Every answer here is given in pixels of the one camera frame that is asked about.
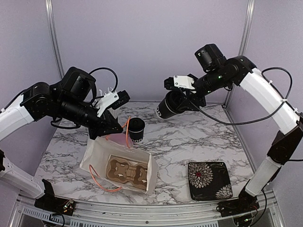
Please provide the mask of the pink round plate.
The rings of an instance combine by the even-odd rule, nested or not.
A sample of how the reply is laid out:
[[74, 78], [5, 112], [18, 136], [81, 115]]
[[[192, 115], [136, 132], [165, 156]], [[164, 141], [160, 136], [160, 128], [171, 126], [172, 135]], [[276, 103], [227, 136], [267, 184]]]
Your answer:
[[110, 134], [105, 137], [106, 140], [110, 140], [117, 144], [127, 146], [126, 135], [124, 133]]

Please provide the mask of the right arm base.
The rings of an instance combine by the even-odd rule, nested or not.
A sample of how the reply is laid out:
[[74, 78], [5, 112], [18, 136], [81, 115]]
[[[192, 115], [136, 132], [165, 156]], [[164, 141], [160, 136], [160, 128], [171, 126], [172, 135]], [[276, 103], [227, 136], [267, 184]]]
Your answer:
[[220, 212], [221, 217], [227, 217], [258, 210], [259, 208], [257, 197], [253, 197], [242, 190], [238, 198], [219, 202], [216, 210]]

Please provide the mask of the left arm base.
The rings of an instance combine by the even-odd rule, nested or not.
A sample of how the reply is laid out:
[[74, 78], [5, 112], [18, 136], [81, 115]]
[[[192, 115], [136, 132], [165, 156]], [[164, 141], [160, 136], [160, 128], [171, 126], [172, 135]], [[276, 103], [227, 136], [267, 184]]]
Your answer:
[[42, 182], [45, 188], [43, 191], [44, 193], [40, 198], [35, 200], [34, 206], [42, 210], [72, 216], [74, 213], [75, 201], [73, 199], [56, 197], [52, 184], [45, 179], [42, 179]]

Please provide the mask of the black paper coffee cup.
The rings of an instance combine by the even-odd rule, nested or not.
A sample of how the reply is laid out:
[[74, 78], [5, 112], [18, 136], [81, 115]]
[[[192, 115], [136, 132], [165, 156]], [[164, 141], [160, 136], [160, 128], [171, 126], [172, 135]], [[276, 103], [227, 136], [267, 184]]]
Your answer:
[[158, 104], [156, 115], [162, 119], [168, 119], [174, 115], [185, 112], [186, 109], [178, 109], [176, 107], [175, 98], [177, 91], [170, 91], [165, 98]]

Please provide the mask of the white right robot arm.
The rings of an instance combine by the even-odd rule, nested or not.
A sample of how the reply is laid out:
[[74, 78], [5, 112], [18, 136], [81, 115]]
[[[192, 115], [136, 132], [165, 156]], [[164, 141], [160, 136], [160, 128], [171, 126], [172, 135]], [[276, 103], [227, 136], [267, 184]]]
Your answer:
[[223, 87], [239, 86], [264, 108], [268, 118], [273, 118], [279, 129], [267, 157], [235, 200], [236, 210], [244, 212], [253, 204], [253, 198], [290, 160], [303, 138], [303, 116], [247, 57], [239, 55], [227, 59], [215, 44], [205, 45], [195, 52], [195, 56], [205, 75], [199, 79], [192, 75], [174, 76], [173, 87], [204, 97]]

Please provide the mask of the brown cardboard cup carrier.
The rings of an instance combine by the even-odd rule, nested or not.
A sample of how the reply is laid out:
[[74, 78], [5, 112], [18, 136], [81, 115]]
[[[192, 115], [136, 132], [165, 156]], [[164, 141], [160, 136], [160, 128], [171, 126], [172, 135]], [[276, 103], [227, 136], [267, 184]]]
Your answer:
[[110, 155], [106, 166], [106, 179], [145, 191], [147, 170], [148, 164], [145, 162]]

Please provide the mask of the white wrapped straws bundle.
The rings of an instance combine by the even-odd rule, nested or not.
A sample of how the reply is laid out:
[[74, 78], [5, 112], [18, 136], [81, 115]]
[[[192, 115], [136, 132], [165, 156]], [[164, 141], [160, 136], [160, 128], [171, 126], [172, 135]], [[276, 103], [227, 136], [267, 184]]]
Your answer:
[[[108, 87], [107, 90], [102, 90], [102, 89], [99, 89], [99, 92], [100, 92], [100, 95], [101, 96], [105, 96], [107, 95], [108, 93], [112, 93], [113, 92], [113, 88], [112, 87]], [[116, 109], [114, 110], [113, 108], [109, 108], [108, 111], [112, 114], [112, 116], [117, 120], [118, 119], [118, 116], [120, 114], [120, 109]]]

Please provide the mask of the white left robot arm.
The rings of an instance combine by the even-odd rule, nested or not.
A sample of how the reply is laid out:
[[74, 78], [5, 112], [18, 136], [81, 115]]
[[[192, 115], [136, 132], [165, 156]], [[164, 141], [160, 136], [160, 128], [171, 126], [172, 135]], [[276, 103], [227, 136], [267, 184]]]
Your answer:
[[89, 138], [121, 133], [122, 126], [109, 109], [117, 109], [129, 101], [126, 91], [115, 89], [97, 96], [96, 79], [76, 67], [71, 67], [61, 81], [49, 85], [37, 82], [15, 96], [9, 105], [0, 111], [0, 140], [13, 143], [13, 148], [28, 148], [22, 143], [27, 136], [18, 136], [17, 130], [51, 117], [51, 125], [66, 119], [74, 123], [73, 129], [81, 126], [89, 131]]

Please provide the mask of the cream bear paper bag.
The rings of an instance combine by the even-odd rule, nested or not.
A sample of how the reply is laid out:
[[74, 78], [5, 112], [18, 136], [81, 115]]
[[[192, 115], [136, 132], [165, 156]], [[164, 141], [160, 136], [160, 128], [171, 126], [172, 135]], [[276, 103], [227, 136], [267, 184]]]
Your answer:
[[157, 182], [158, 164], [151, 153], [134, 147], [131, 140], [131, 118], [125, 125], [125, 134], [88, 138], [80, 169], [90, 173], [104, 191], [121, 189], [151, 194]]

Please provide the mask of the black floral square plate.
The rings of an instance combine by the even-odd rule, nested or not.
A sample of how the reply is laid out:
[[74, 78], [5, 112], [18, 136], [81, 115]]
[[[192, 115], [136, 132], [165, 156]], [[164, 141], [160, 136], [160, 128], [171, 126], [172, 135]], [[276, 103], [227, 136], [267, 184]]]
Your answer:
[[233, 197], [231, 181], [224, 162], [189, 162], [188, 185], [194, 201], [215, 201]]

